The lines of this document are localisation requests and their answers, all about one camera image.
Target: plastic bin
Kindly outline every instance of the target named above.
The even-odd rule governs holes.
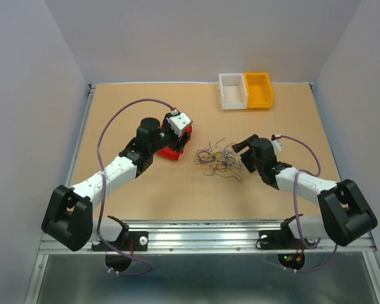
[[[221,109],[246,109],[248,93],[245,78],[242,73],[219,74]]]
[[[267,73],[244,73],[248,94],[248,109],[273,107],[274,93]]]

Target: white wall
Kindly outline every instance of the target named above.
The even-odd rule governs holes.
[[[341,178],[354,179],[378,220],[380,263],[380,0],[363,0],[314,85]]]
[[[0,303],[23,303],[87,85],[42,0],[0,0]]]
[[[90,83],[315,80],[360,0],[46,0]]]

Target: wooden board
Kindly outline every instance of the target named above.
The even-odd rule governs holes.
[[[77,162],[74,184],[99,170],[96,145],[103,127],[122,106],[140,98],[157,98],[176,106],[194,120],[193,137],[178,162],[158,156],[138,179],[116,190],[106,200],[105,215],[124,220],[233,220],[285,219],[294,214],[292,194],[265,185],[257,173],[243,167],[240,183],[217,175],[207,177],[193,161],[198,149],[226,137],[223,145],[252,134],[282,133],[307,143],[322,164],[323,179],[338,174],[307,84],[273,84],[274,107],[266,111],[222,111],[217,84],[101,84],[91,107]],[[104,136],[101,154],[108,164],[135,136],[144,117],[162,120],[168,108],[142,103],[124,111]],[[310,153],[283,139],[278,159],[297,168],[316,171]],[[319,213],[312,203],[299,200],[300,212]]]

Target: yellow storage bin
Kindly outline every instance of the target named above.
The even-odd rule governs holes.
[[[244,73],[248,92],[247,109],[269,109],[273,107],[274,93],[267,73]]]

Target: black base bracket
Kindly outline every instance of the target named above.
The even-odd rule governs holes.
[[[138,251],[147,251],[148,250],[148,243],[145,245],[141,245],[139,243],[139,239],[141,237],[146,237],[148,239],[149,233],[148,231],[129,231],[127,240],[132,240],[132,243],[134,244],[134,252]],[[123,242],[123,244],[120,241],[110,242],[110,244],[115,247],[118,250],[121,251],[128,251],[130,250],[129,243],[127,241]],[[112,251],[107,247],[104,243],[100,242],[98,245],[91,245],[91,250],[95,252],[100,251]]]
[[[301,249],[301,241],[293,235],[287,236],[282,230],[259,231],[260,241],[256,247],[261,250]]]

